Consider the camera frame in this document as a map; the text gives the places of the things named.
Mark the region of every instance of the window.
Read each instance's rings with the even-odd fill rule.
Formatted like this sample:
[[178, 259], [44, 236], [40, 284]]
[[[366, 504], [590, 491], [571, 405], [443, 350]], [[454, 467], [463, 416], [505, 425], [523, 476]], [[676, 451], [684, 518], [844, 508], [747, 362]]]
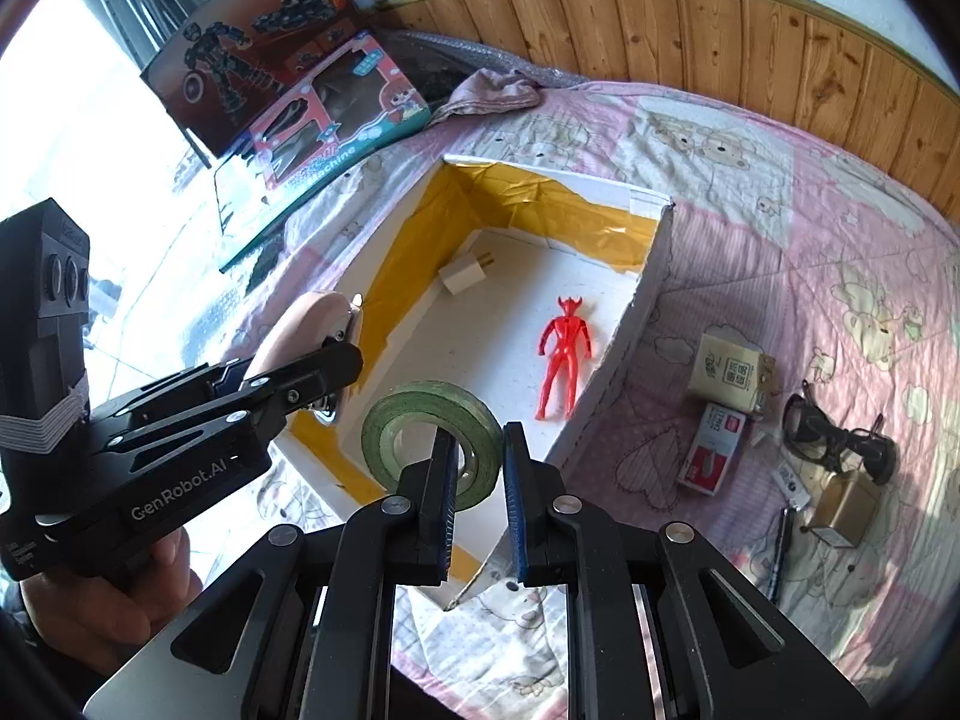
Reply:
[[90, 235], [91, 403], [195, 362], [227, 278], [212, 177], [83, 0], [37, 4], [0, 58], [0, 116], [0, 217], [54, 197]]

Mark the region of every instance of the yellow lining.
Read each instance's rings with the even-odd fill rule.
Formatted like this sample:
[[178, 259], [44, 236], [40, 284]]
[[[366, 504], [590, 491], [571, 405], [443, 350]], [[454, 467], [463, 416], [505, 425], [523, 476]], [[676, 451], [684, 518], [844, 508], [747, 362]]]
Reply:
[[[473, 230], [522, 230], [569, 245], [617, 271], [640, 271], [656, 225], [656, 220], [587, 202], [560, 182], [519, 167], [501, 163], [440, 166], [416, 210], [400, 226], [364, 296], [359, 341], [364, 369], [356, 386], [366, 383], [390, 333]], [[336, 430], [320, 425], [314, 415], [297, 413], [290, 432], [359, 505], [386, 494], [344, 456]], [[453, 546], [450, 576], [454, 579], [468, 583], [480, 566], [476, 557]]]

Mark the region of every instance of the bedsheet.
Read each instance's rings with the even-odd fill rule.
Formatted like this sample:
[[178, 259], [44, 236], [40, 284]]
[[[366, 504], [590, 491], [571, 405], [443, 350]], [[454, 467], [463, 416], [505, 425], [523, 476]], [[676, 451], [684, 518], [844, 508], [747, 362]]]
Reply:
[[[837, 424], [869, 427], [884, 414], [901, 462], [866, 538], [836, 550], [794, 533], [781, 592], [784, 613], [875, 697], [960, 579], [957, 232], [856, 157], [734, 106], [648, 84], [539, 90], [536, 107], [454, 117], [384, 149], [301, 209], [280, 265], [222, 339], [224, 356], [252, 353], [300, 293], [333, 287], [397, 199], [450, 152], [629, 181], [675, 200], [664, 288], [623, 391], [568, 478], [573, 493], [644, 527], [686, 520], [759, 584], [784, 504], [770, 467], [786, 459], [814, 495], [826, 478], [782, 446], [786, 397], [806, 379]], [[673, 481], [703, 408], [685, 385], [706, 330], [762, 349], [778, 369], [768, 418], [752, 425], [714, 498]], [[234, 533], [219, 544], [201, 545], [203, 529], [194, 538], [208, 579], [265, 524], [335, 521], [283, 461], [222, 506], [234, 507]], [[517, 586], [505, 547], [450, 613], [400, 591], [394, 663], [465, 717], [563, 717], [563, 589]]]

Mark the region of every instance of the red and white box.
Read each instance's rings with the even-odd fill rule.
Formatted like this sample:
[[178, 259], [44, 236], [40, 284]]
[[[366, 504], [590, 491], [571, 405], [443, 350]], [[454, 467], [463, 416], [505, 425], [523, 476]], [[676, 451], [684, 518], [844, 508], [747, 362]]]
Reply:
[[677, 481], [698, 493], [716, 495], [727, 475], [746, 422], [745, 413], [707, 403], [707, 410], [700, 420], [690, 451], [686, 453]]

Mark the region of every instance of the human hand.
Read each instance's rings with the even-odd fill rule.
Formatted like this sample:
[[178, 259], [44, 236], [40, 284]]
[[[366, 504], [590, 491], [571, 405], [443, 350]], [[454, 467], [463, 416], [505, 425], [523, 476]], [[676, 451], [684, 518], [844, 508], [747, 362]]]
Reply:
[[150, 552], [150, 566], [136, 576], [128, 595], [101, 577], [79, 577], [64, 566], [21, 581], [24, 607], [43, 640], [112, 675], [122, 664], [117, 644], [145, 644], [203, 589], [190, 570], [184, 528], [157, 541]]

